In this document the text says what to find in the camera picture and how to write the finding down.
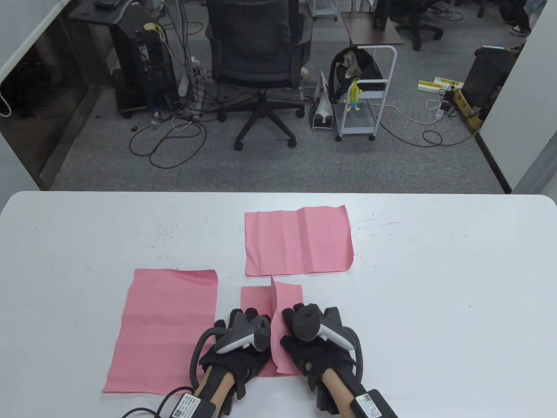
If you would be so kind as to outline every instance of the office chair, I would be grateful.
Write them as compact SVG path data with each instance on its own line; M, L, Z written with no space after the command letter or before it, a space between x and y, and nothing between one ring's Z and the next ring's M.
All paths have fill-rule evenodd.
M288 146L296 147L296 136L274 111L297 109L296 116L303 118L304 104L268 101L266 90L300 86L301 69L310 56L313 20L299 13L299 0L207 0L207 11L205 35L211 43L213 80L257 89L257 101L217 113L217 120L224 122L228 112L252 112L234 149L243 149L243 137L265 116L288 135Z
M396 26L396 30L398 32L409 32L412 49L415 51L419 51L422 47L422 38L419 31L434 32L433 39L435 40L439 40L443 36L444 30L440 27L420 22L421 16L427 9L438 2L439 0L399 0L391 3L391 20L400 23Z

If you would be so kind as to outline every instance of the black bag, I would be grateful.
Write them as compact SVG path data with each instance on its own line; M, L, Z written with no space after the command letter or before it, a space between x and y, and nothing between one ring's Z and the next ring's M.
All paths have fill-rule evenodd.
M347 68L343 65L345 55L349 52L353 52L356 56L356 61L361 69L361 75L352 76L346 78ZM340 87L335 91L335 75L336 80L340 84ZM344 48L341 52L335 55L333 62L331 63L331 71L329 72L329 98L332 103L338 103L340 97L348 92L350 84L354 79L382 79L381 71L373 59L373 57L364 50L358 49L355 46L350 46ZM361 84L359 87L362 90L383 90L385 84Z

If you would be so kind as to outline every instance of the glove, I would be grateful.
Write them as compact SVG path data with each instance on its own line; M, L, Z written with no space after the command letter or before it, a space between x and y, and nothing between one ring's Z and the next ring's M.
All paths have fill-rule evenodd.
M228 322L228 329L232 327L234 318L237 313L241 313L241 309L234 309L230 312L230 320ZM254 308L246 309L246 318L251 321L257 318L258 312ZM223 319L219 319L214 324L215 327L226 328L226 324ZM234 387L233 390L236 392L238 399L243 398L246 395L246 382L252 380L256 377L264 366L267 364L271 358L271 348L265 351L257 351L252 345L248 348L236 348L228 353L217 354L214 350L214 345L209 349L209 351L199 360L199 365L203 368L206 373L209 366L220 367L234 375Z
M313 391L327 369L334 369L337 373L352 375L356 362L348 350L339 347L334 342L317 337L311 341L302 341L294 334L293 323L296 313L304 304L294 305L294 309L282 311L282 317L292 336L284 336L280 343L292 358L294 364L307 376L307 384Z

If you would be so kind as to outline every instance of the chair backrest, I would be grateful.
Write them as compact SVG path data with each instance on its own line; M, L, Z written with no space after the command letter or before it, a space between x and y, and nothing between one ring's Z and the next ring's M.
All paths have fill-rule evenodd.
M207 10L213 66L221 76L254 82L288 78L289 0L207 0Z

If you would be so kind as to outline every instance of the vr controller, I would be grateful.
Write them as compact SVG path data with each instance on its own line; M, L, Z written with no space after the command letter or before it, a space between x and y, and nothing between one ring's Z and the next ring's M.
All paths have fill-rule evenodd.
M302 341L311 341L319 336L348 351L356 348L354 337L343 327L337 307L327 308L323 313L315 304L306 305L296 313L293 328Z
M257 351L265 351L271 345L271 324L263 315L248 322L246 315L237 313L230 332L214 345L217 354L224 354L236 348L254 346Z

